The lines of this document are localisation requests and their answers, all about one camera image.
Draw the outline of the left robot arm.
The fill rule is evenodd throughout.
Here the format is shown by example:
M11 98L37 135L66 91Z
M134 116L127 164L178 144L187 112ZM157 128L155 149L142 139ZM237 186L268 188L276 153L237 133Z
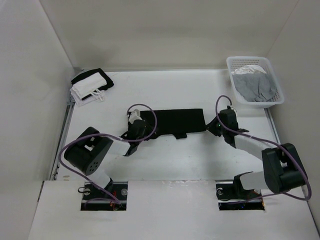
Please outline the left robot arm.
M105 200L112 195L113 187L113 180L103 167L105 157L132 155L153 130L154 127L146 120L137 118L128 122L128 130L117 140L109 136L98 136L97 129L88 127L79 137L83 138L88 135L92 137L69 146L63 157L96 184L96 195Z

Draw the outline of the metal table rail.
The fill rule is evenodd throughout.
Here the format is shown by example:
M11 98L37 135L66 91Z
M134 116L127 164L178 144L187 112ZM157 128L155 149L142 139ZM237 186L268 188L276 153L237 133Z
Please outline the metal table rail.
M61 151L62 147L65 145L67 134L68 134L69 127L70 127L72 114L74 111L74 107L75 107L75 102L71 99L68 100L67 105L66 105L63 123L62 123L62 128L61 128L59 138L58 138L56 152L54 155L54 159L52 160L52 163L50 165L51 168L50 168L49 175L48 175L48 180L50 180L50 181L57 179L57 174L59 171L58 155L59 155L59 152Z
M271 135L272 135L272 138L271 138L270 141L280 145L281 141L280 141L279 134L277 132L276 125L275 125L273 116L271 114L271 111L270 111L269 108L264 108L264 112L265 112L265 116L266 116L267 121L268 121L268 125L269 125L270 131L271 131ZM269 147L271 149L277 148L277 146L274 145L274 144L268 143L268 145L269 145ZM280 161L279 163L280 163L282 168L285 168L288 165L286 162L283 163L283 162Z

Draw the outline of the white tank top in basket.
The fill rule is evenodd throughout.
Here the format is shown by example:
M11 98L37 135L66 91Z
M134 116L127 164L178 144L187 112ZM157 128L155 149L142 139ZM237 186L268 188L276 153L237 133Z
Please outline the white tank top in basket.
M261 66L255 64L245 65L231 72L232 75L245 75L255 73L267 74L267 72Z

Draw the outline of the left metal table rail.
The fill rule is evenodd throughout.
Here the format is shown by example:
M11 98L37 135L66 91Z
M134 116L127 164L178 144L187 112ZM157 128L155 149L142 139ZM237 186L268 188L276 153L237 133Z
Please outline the left metal table rail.
M75 107L75 102L71 99L68 100L67 105L66 105L63 123L62 123L62 128L61 128L59 138L58 138L56 152L54 155L54 159L52 160L52 163L50 165L51 168L50 168L49 175L48 175L48 180L50 180L50 181L57 179L57 174L59 171L58 155L59 155L59 152L61 151L62 147L65 145L67 134L68 134L69 127L70 127L72 114L74 111L74 107Z

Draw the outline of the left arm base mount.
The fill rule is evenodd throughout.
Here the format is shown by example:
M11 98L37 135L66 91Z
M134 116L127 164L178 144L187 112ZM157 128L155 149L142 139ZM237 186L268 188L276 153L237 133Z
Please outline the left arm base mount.
M81 211L126 211L128 198L128 182L114 182L108 191L116 197L120 204L114 202L114 199L108 194L95 188L90 183L86 182L84 186L78 188L78 193L81 194Z

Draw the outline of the black tank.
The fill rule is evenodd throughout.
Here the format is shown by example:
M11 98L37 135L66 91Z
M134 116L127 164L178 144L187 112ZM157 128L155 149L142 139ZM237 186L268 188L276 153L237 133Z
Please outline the black tank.
M206 130L204 112L201 108L144 110L140 112L140 117L150 125L150 133L157 125L151 139L163 135L173 135L177 140L185 139L187 134Z
M74 85L77 82L80 82L95 74L97 74L99 78L103 79L103 85L98 88L100 91L106 91L107 89L112 88L114 86L114 82L111 80L109 76L107 76L107 74L101 68L81 71L71 80L71 84Z

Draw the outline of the right metal table rail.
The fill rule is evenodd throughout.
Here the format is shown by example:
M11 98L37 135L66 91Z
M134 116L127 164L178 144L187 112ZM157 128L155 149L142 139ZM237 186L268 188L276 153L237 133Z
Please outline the right metal table rail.
M267 121L268 121L268 125L269 125L270 131L271 131L271 135L272 135L272 138L271 138L270 141L280 145L281 141L280 141L279 134L277 132L276 125L275 125L273 116L271 114L271 111L270 111L269 108L264 108L264 112L265 112L265 116L266 116ZM269 145L269 147L271 149L277 148L277 146L274 145L274 144L268 143L268 145ZM283 162L280 161L279 163L280 163L282 168L285 168L288 165L286 162L283 163Z

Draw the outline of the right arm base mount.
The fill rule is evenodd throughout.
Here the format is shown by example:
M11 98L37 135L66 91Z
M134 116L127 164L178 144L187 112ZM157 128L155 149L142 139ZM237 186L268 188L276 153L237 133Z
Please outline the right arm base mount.
M233 181L218 181L216 197L220 211L264 211L265 206L260 189L243 189Z

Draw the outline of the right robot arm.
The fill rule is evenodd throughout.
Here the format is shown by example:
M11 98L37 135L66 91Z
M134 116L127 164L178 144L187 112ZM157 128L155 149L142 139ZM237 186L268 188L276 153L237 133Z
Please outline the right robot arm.
M273 194L287 194L292 189L309 186L295 146L250 135L248 130L239 128L237 114L230 106L221 110L206 129L216 137L223 137L234 149L245 151L262 162L262 171L245 172L233 178L234 199L253 199L254 190L268 189Z

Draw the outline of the white plastic basket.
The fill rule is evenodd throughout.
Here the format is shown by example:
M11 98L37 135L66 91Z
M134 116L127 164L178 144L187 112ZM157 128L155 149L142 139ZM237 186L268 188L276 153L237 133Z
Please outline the white plastic basket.
M230 56L226 59L227 69L229 72L229 77L231 81L231 86L234 92L235 99L243 105L247 105L253 108L270 108L275 105L280 105L284 103L284 95L281 90L280 84L278 82L278 79L275 75L275 72L273 70L273 67L270 63L270 61L265 57L259 57L259 56ZM273 78L273 81L276 86L276 93L275 96L271 99L271 101L267 102L249 102L246 101L243 96L236 90L232 71L235 69L241 68L246 65L258 65L262 67L267 74L270 74Z

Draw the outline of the grey tank top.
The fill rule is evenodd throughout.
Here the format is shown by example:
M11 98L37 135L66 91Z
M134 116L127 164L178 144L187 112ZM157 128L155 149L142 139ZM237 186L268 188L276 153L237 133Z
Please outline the grey tank top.
M246 73L233 75L235 89L248 102L270 102L277 87L268 73Z

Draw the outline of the folded black tank top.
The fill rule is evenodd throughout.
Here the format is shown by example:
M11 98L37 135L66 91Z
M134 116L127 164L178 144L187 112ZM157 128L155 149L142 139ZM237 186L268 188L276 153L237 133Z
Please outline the folded black tank top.
M103 85L98 88L100 91L106 91L107 89L112 88L114 86L114 82L111 80L109 76L107 76L107 74L101 68L81 71L71 80L71 84L74 85L77 82L80 82L95 74L97 74L99 78L103 79Z

